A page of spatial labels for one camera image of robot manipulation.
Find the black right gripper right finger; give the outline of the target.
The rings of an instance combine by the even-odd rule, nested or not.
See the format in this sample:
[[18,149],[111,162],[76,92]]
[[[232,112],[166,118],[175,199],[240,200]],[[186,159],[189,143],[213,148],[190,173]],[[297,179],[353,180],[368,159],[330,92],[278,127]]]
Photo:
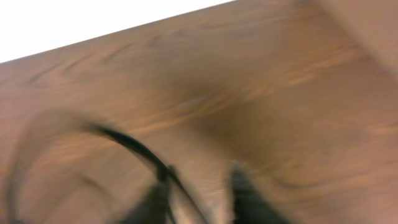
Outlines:
[[234,224],[289,224],[260,193],[243,169],[234,165],[231,171]]

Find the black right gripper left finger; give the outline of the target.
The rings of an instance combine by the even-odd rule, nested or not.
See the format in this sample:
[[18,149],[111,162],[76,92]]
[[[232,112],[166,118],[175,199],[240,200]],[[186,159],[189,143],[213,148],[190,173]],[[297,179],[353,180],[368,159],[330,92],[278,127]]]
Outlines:
[[121,224],[174,224],[174,215],[169,203],[170,177],[158,180],[142,200],[121,219]]

